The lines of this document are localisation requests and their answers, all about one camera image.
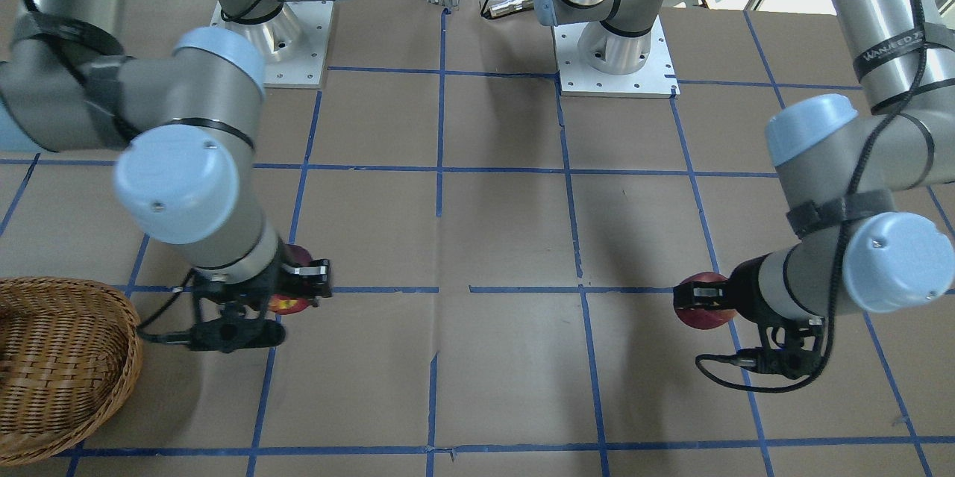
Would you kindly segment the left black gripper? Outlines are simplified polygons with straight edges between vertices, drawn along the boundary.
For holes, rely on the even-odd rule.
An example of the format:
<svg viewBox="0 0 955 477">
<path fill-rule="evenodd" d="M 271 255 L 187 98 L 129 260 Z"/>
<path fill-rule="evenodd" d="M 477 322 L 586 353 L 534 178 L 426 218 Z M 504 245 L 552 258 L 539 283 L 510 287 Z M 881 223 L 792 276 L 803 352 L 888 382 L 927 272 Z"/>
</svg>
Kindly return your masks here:
<svg viewBox="0 0 955 477">
<path fill-rule="evenodd" d="M 828 350 L 824 348 L 822 319 L 789 319 L 771 309 L 758 287 L 765 258 L 739 265 L 727 281 L 686 281 L 673 287 L 675 310 L 736 310 L 753 322 L 760 336 L 757 347 L 739 350 L 729 362 L 755 374 L 787 379 L 815 379 L 821 375 Z"/>
</svg>

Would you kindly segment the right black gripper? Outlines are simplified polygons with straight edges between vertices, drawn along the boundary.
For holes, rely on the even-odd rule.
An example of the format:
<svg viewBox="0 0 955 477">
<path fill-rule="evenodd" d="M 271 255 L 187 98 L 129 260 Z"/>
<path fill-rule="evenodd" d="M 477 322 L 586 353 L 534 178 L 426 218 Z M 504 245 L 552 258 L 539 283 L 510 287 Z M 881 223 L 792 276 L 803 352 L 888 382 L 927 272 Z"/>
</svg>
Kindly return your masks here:
<svg viewBox="0 0 955 477">
<path fill-rule="evenodd" d="M 284 272 L 280 262 L 286 263 Z M 236 284 L 214 281 L 195 274 L 193 296 L 219 306 L 219 317 L 202 320 L 195 311 L 195 324 L 188 331 L 187 348 L 194 352 L 235 352 L 281 345 L 287 332 L 267 317 L 272 297 L 287 279 L 287 296 L 321 300 L 334 296 L 331 260 L 319 259 L 303 265 L 303 249 L 284 243 L 272 262 L 260 274 Z"/>
</svg>

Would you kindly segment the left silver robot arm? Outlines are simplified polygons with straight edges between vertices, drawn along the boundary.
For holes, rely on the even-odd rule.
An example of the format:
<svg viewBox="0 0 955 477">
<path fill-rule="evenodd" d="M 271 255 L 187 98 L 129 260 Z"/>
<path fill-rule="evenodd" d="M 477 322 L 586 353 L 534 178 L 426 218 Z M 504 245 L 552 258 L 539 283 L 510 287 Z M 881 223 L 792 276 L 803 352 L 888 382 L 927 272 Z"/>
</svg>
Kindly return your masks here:
<svg viewBox="0 0 955 477">
<path fill-rule="evenodd" d="M 832 3 L 871 113 L 821 95 L 775 114 L 768 156 L 797 245 L 673 289 L 687 325 L 693 311 L 734 311 L 757 325 L 757 347 L 695 358 L 722 386 L 706 362 L 791 379 L 777 394 L 805 387 L 831 358 L 839 314 L 920 306 L 953 282 L 949 239 L 894 200 L 953 181 L 953 31 L 932 0 Z"/>
</svg>

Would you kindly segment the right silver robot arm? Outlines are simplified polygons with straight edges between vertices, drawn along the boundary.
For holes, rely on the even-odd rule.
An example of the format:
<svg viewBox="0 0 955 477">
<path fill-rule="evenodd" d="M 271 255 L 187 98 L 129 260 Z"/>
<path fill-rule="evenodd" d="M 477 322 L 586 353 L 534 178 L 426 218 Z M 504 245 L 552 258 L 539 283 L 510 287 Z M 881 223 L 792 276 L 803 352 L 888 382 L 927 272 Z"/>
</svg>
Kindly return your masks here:
<svg viewBox="0 0 955 477">
<path fill-rule="evenodd" d="M 124 0 L 21 0 L 2 63 L 2 150 L 119 151 L 116 197 L 190 266 L 193 326 L 152 343 L 234 352 L 280 345 L 280 315 L 332 296 L 331 263 L 290 245 L 251 187 L 267 52 L 226 25 L 191 29 L 170 57 L 117 38 Z"/>
</svg>

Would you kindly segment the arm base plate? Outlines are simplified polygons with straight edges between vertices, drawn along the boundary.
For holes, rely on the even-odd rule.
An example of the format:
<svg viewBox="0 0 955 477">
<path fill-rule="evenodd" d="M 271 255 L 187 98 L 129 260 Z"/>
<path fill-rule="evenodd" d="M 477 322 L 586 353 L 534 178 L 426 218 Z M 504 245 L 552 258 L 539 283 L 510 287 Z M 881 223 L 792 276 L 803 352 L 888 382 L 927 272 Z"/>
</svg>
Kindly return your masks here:
<svg viewBox="0 0 955 477">
<path fill-rule="evenodd" d="M 210 21 L 241 34 L 265 59 L 267 88 L 320 89 L 332 29 L 333 1 L 286 3 L 278 14 L 258 25 L 226 22 L 216 4 Z"/>
<path fill-rule="evenodd" d="M 601 36 L 593 22 L 552 28 L 554 52 L 563 95 L 667 99 L 680 90 L 661 18 L 651 32 L 634 42 L 616 35 Z"/>
</svg>

